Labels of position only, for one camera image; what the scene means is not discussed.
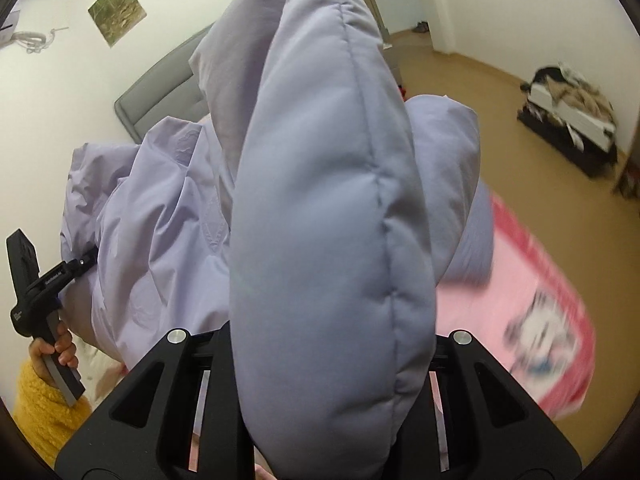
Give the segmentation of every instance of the metal bolt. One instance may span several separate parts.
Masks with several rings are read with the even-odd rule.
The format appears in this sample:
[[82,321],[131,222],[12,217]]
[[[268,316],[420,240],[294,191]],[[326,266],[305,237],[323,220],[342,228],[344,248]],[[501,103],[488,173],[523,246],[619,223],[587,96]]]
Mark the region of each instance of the metal bolt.
[[471,334],[469,332],[465,332],[464,330],[458,330],[453,335],[453,341],[458,343],[459,345],[468,345],[473,341]]
[[173,343],[174,345],[177,345],[178,343],[181,343],[185,339],[187,339],[187,333],[184,330],[180,330],[178,328],[176,330],[171,330],[171,332],[168,333],[166,338],[169,341],[169,343]]

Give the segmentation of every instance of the yellow fleece sleeve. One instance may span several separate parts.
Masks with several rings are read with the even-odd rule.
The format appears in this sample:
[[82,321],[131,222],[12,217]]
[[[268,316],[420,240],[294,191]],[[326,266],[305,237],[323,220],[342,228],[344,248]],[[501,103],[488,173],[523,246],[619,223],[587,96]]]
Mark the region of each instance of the yellow fleece sleeve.
[[91,415],[89,402],[81,397],[68,407],[62,393],[36,375],[31,361],[22,365],[18,377],[14,421],[28,443],[53,468],[58,453]]

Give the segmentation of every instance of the green and brown picture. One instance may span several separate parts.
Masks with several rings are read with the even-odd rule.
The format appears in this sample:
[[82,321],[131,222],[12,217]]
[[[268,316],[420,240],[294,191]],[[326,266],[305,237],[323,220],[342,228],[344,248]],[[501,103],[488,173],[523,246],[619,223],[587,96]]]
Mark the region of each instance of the green and brown picture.
[[146,16],[146,12],[138,0],[98,0],[89,7],[89,15],[109,46],[113,46]]

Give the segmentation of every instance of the brown floor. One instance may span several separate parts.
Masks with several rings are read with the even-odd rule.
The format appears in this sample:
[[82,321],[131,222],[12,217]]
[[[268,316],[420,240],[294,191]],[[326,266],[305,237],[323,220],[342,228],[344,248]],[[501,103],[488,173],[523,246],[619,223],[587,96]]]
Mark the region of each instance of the brown floor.
[[558,422],[590,462],[640,390],[638,203],[589,180],[516,120],[519,81],[431,49],[427,35],[394,38],[409,96],[446,94],[479,115],[482,177],[545,245],[582,295],[596,329],[596,372],[582,409]]

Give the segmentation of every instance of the upholstered headboard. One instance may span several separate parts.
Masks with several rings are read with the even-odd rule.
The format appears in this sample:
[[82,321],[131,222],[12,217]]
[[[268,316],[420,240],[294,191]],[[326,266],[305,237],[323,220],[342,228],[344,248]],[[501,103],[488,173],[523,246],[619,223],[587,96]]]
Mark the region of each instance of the upholstered headboard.
[[167,116],[199,121],[209,113],[188,63],[209,28],[174,48],[115,102],[116,115],[137,143]]

